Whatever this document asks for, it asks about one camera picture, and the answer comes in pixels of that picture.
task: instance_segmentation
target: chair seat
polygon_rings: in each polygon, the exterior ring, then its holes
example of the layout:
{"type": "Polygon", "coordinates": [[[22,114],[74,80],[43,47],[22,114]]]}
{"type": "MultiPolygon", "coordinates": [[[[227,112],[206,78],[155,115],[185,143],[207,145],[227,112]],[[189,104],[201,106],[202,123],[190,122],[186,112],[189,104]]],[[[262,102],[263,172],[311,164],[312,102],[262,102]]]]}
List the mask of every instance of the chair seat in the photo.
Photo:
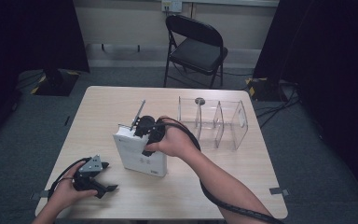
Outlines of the chair seat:
{"type": "MultiPolygon", "coordinates": [[[[170,57],[174,63],[186,65],[195,70],[202,70],[212,74],[221,64],[219,55],[219,47],[187,38],[171,53],[170,57]]],[[[227,56],[227,48],[223,48],[223,55],[224,60],[227,56]]]]}

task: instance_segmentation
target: black folding chair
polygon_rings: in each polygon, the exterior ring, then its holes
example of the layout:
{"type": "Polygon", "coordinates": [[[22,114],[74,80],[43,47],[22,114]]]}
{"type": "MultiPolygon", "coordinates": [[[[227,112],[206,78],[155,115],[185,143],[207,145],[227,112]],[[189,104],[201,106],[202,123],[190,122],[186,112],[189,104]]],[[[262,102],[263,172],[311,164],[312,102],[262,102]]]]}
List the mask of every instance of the black folding chair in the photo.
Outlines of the black folding chair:
{"type": "Polygon", "coordinates": [[[213,87],[217,70],[220,67],[220,86],[222,86],[223,61],[228,53],[227,48],[223,46],[222,36],[211,25],[181,15],[169,16],[165,23],[169,32],[170,45],[165,67],[164,87],[167,85],[167,77],[182,82],[175,77],[168,76],[170,62],[182,65],[185,70],[189,68],[212,76],[209,89],[213,87]],[[186,39],[177,45],[173,34],[182,35],[186,39]]]}

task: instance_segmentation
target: wooden table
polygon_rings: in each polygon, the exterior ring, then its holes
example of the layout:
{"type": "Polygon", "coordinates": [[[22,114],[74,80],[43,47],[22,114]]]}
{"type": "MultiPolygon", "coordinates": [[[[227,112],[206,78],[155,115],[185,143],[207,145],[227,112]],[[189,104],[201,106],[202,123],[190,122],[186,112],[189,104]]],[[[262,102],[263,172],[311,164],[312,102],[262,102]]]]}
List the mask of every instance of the wooden table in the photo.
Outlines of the wooden table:
{"type": "MultiPolygon", "coordinates": [[[[128,124],[141,101],[146,104],[141,116],[177,117],[178,98],[242,100],[249,130],[237,150],[203,150],[212,161],[244,183],[276,218],[285,218],[287,209],[278,188],[269,154],[260,132],[249,95],[245,91],[214,91],[159,88],[89,87],[78,108],[62,151],[51,172],[46,189],[71,163],[84,157],[101,155],[110,163],[96,179],[101,184],[118,184],[118,189],[78,202],[59,217],[80,219],[220,219],[217,207],[203,195],[195,173],[183,161],[168,157],[164,177],[145,175],[123,167],[112,134],[118,124],[128,124]]],[[[35,213],[46,204],[41,199],[35,213]]]]}

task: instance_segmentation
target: forearm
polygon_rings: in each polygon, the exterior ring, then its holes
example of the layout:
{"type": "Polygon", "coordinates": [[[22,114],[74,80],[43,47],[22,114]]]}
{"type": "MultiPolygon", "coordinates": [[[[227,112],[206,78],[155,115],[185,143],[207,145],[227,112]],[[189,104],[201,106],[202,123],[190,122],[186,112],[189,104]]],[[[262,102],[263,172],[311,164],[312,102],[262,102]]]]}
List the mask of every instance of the forearm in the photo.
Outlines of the forearm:
{"type": "Polygon", "coordinates": [[[53,223],[57,215],[60,213],[58,206],[55,206],[52,203],[47,203],[45,207],[40,211],[37,217],[34,219],[33,224],[47,224],[53,223]]]}
{"type": "MultiPolygon", "coordinates": [[[[267,208],[239,180],[210,161],[197,150],[189,150],[182,158],[198,175],[205,188],[218,200],[241,208],[270,215],[267,208]]],[[[256,219],[219,208],[228,223],[257,223],[256,219]]]]}

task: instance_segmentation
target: chair backrest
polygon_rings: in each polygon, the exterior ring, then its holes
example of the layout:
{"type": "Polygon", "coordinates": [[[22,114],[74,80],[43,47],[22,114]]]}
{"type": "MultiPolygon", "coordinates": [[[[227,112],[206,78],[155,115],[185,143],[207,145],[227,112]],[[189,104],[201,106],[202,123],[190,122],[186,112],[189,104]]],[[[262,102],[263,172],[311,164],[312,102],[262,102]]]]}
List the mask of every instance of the chair backrest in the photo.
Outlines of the chair backrest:
{"type": "Polygon", "coordinates": [[[170,32],[203,42],[223,47],[223,38],[211,25],[195,21],[181,15],[171,15],[165,20],[170,32]]]}

